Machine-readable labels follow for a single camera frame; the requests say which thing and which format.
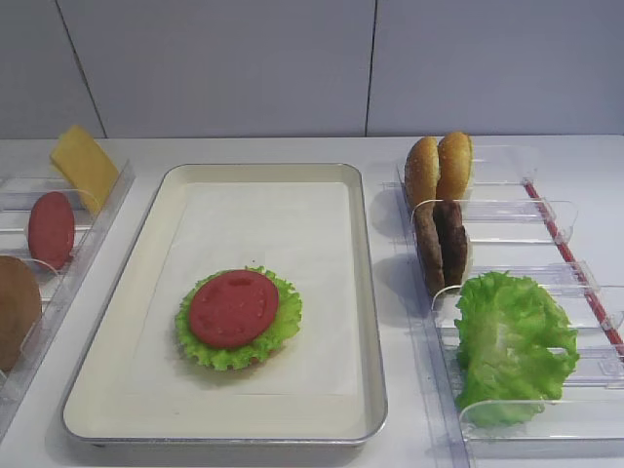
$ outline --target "tomato slice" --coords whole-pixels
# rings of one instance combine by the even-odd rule
[[[193,297],[191,331],[215,348],[252,342],[275,319],[279,293],[271,280],[249,270],[231,270],[212,278]]]
[[[67,197],[49,192],[39,198],[28,221],[28,249],[32,257],[61,269],[74,247],[74,235],[74,213]]]

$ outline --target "yellow cheese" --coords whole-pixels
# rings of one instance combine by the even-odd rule
[[[74,125],[60,136],[50,158],[67,181],[81,190],[80,198],[87,210],[97,215],[119,176],[106,153],[85,129]]]

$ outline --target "clear plastic holder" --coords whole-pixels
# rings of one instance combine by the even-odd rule
[[[127,160],[114,161],[119,176],[104,207],[93,217],[83,206],[80,192],[58,175],[46,176],[48,165],[32,168],[35,176],[0,175],[0,255],[22,260],[33,272],[41,294],[42,315],[22,341],[20,357],[9,372],[0,371],[0,441],[39,369],[73,298],[98,253],[112,221],[135,179]],[[70,259],[57,271],[31,257],[27,244],[30,211],[40,197],[58,191],[69,200],[75,219]]]
[[[567,243],[577,209],[571,202],[539,197],[534,185],[536,165],[532,163],[536,150],[523,150],[526,148],[475,146],[474,178],[465,199],[457,201],[469,240],[463,281],[488,271],[529,276],[563,307],[571,326],[578,330],[580,360],[558,401],[488,401],[458,409],[454,399],[461,391],[462,377],[455,360],[459,339],[454,319],[460,317],[456,304],[461,286],[445,288],[434,297],[427,293],[414,211],[407,202],[403,167],[397,168],[402,188],[398,191],[399,210],[408,248],[415,255],[411,265],[419,310],[410,314],[410,332],[414,352],[428,356],[420,360],[420,371],[432,375],[435,382],[435,392],[428,392],[425,400],[438,466],[479,466],[480,456],[499,447],[493,442],[504,443],[498,455],[516,458],[544,450],[556,456],[580,455],[590,446],[574,445],[570,450],[568,445],[553,445],[554,441],[598,443],[603,448],[624,440],[624,426],[618,424],[622,420],[618,414],[624,411],[620,336],[624,287],[597,285],[589,266],[574,258]],[[480,153],[488,156],[481,162]],[[484,415],[518,410],[534,410],[535,415],[507,426],[476,423],[483,421]],[[538,448],[532,451],[527,441],[537,443]]]

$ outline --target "white countertop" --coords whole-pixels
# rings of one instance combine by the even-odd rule
[[[396,163],[417,140],[394,138],[287,139],[112,139],[101,144],[111,155],[130,158],[136,180],[81,290],[70,307],[2,445],[1,467],[65,466],[421,466],[434,467],[432,441],[417,374],[405,307],[410,272],[395,195]],[[533,145],[542,152],[535,186],[541,196],[569,200],[579,209],[569,243],[586,260],[601,284],[624,284],[624,136],[476,137],[476,144]],[[48,154],[51,140],[0,140],[2,172],[29,157]],[[389,412],[385,427],[357,450],[226,448],[96,448],[80,446],[63,432],[59,406],[66,385],[87,344],[109,287],[139,229],[141,216],[164,172],[184,163],[330,162],[348,163],[363,176],[370,254]],[[604,458],[601,467],[622,466],[623,458]],[[583,459],[561,466],[590,466]],[[500,460],[479,466],[503,466]],[[532,465],[541,465],[531,461]],[[526,466],[505,460],[504,466]]]

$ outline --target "green lettuce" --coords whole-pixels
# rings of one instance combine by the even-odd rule
[[[530,278],[488,272],[468,280],[457,302],[460,409],[490,400],[559,400],[579,354],[577,331],[546,290]],[[469,409],[478,426],[525,422],[541,404],[504,402]]]
[[[303,304],[299,293],[294,290],[293,284],[278,278],[275,273],[265,270],[264,267],[246,267],[270,279],[279,292],[279,306],[275,313],[275,320],[254,341],[234,349],[217,349],[202,342],[191,331],[189,322],[190,305],[195,293],[212,278],[225,273],[219,271],[199,281],[180,304],[179,312],[175,316],[177,339],[183,347],[184,353],[198,364],[217,371],[228,369],[242,369],[253,363],[268,359],[271,351],[279,349],[284,340],[295,336],[299,331],[301,309]]]

